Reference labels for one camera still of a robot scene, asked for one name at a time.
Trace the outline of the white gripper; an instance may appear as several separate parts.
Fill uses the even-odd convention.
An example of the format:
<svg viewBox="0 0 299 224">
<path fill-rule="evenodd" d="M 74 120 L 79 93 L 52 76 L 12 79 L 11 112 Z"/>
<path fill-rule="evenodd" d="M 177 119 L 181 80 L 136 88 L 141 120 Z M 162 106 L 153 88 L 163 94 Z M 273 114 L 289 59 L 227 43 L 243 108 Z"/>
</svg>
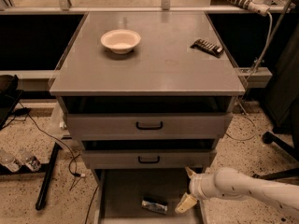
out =
<svg viewBox="0 0 299 224">
<path fill-rule="evenodd" d="M 197 200 L 216 198 L 219 190 L 214 183 L 214 175 L 197 174 L 190 167 L 185 167 L 188 178 L 190 179 L 189 191 L 185 192 L 175 208 L 177 214 L 183 214 L 197 205 Z"/>
</svg>

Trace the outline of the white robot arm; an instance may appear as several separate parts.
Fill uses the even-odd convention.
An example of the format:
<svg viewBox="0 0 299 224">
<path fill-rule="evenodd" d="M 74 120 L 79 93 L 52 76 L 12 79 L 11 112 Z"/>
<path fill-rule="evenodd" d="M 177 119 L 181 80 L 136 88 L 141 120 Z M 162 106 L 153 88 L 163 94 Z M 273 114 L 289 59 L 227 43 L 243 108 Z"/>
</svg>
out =
<svg viewBox="0 0 299 224">
<path fill-rule="evenodd" d="M 193 208 L 201 200 L 242 200 L 251 197 L 299 218 L 299 187 L 296 185 L 250 177 L 229 167 L 222 167 L 214 174 L 197 174 L 189 167 L 185 170 L 190 179 L 189 193 L 184 193 L 175 209 L 179 214 Z"/>
</svg>

